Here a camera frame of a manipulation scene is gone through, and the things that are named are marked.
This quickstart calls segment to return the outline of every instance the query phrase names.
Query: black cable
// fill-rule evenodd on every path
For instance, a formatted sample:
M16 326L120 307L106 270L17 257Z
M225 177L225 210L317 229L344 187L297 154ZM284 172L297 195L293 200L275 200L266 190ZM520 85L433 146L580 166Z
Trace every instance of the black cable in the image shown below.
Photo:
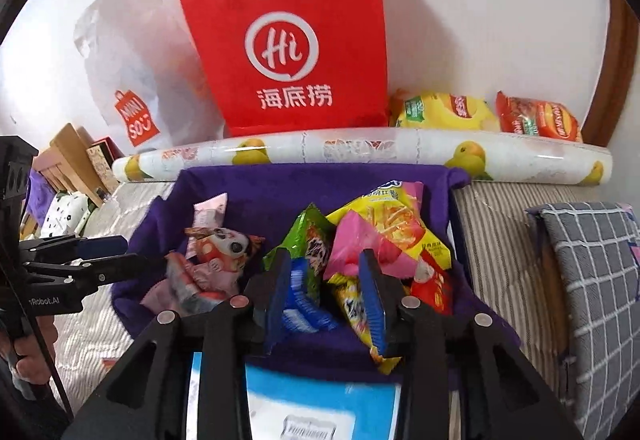
M60 395L60 400L62 401L62 406L65 409L65 413L69 418L69 421L72 422L74 420L74 412L71 409L69 398L68 396L66 396L65 387L63 386L62 380L60 379L60 374L58 373L56 364L55 362L53 362L53 359L51 358L51 354L49 353L49 349L47 348L47 343L44 340L44 337L42 335L42 330L40 330L40 325L38 325L38 320L34 316L33 309L31 308L31 305L29 305L29 302L27 301L22 291L23 286L21 285L20 281L17 279L14 279L13 271L6 269L4 267L5 264L10 265L12 263L13 263L12 259L9 257L9 254L4 248L4 243L2 243L2 241L0 240L0 269L2 270L2 273L4 274L4 277L6 278L7 282L9 283L9 288L14 292L15 298L18 300L18 304L22 309L22 313L24 314L24 316L27 318L27 321L29 322L29 326L33 331L33 335L35 336L36 342L38 343L38 347L42 352L42 356L44 357L44 361L47 365L47 368L49 369L49 372L51 372L53 382L56 385L58 394Z
M27 204L29 203L29 197L31 195L31 177L27 177L27 196L24 197L24 205L22 206L22 213L20 213L20 223L24 218L24 214L27 212Z

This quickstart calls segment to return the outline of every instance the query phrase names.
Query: white circle logo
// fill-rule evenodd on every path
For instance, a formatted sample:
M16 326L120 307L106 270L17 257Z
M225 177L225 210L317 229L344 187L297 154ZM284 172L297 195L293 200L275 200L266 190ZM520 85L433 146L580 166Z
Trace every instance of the white circle logo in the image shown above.
M277 22L285 22L297 27L306 36L308 42L308 56L302 67L293 73L285 74L276 72L276 61L281 65L286 65L289 61L297 62L302 61L303 53L299 51L298 46L301 42L296 40L296 37L292 31L287 31L280 28L280 32L273 27L272 24ZM260 58L264 60L264 63L256 56L255 51L255 38L258 33L267 26L269 30L267 32L267 42L264 51L260 53ZM316 66L318 62L318 56L320 49L318 45L318 37L311 26L300 16L296 16L292 13L286 13L285 11L276 11L273 13L263 14L255 20L247 29L244 36L244 51L246 52L249 61L254 68L260 72L260 74L281 82L291 82L302 79L309 74Z

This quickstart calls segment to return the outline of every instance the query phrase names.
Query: human hand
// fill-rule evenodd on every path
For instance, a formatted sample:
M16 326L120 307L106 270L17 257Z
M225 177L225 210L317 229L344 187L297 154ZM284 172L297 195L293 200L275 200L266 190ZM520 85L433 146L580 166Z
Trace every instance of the human hand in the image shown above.
M53 316L40 316L36 318L38 325L42 331L42 336L47 343L49 354L53 360L56 359L56 351L53 348L54 343L58 340L58 330L53 324ZM35 336L29 335L21 337L14 341L15 353L23 358L20 359L15 369L23 380L30 384L43 385L49 382L51 373L44 360L44 356L40 351ZM11 350L11 341L6 336L4 330L0 328L0 356L6 359Z

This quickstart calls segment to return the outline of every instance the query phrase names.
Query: plastic wrapped roll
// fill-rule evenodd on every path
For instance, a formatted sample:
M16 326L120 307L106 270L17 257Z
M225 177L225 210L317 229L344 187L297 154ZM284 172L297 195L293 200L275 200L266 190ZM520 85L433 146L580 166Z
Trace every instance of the plastic wrapped roll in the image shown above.
M609 180L609 150L489 131L342 128L235 137L148 151L113 163L119 181L175 180L204 165L386 162L461 167L473 179L598 185Z

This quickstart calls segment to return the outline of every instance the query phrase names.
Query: purple cloth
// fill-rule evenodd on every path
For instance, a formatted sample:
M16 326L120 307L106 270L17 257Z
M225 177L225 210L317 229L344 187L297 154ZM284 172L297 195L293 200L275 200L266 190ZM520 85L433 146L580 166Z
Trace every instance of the purple cloth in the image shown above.
M196 167L180 173L166 200L157 198L133 233L129 252L151 258L171 250L184 252L184 228L193 222L193 204L228 193L225 227L263 236L266 243L246 267L245 275L259 272L260 257L280 244L294 220L309 203L324 214L347 204L389 180L420 181L425 186L422 218L439 239L449 245L449 190L469 183L461 169L440 165L404 164L259 164ZM133 337L153 319L140 300L164 277L164 270L146 273L132 281L115 283L111 290L113 308ZM466 281L464 269L454 262L452 269L454 314L471 317L485 312L504 326L514 343L514 330L480 301ZM296 334L279 344L270 357L255 363L270 369L325 380L389 380L374 368L368 348L348 325L330 332Z
M36 219L38 226L42 227L56 192L53 191L47 179L34 169L29 173L29 181L31 187L27 200L27 212Z

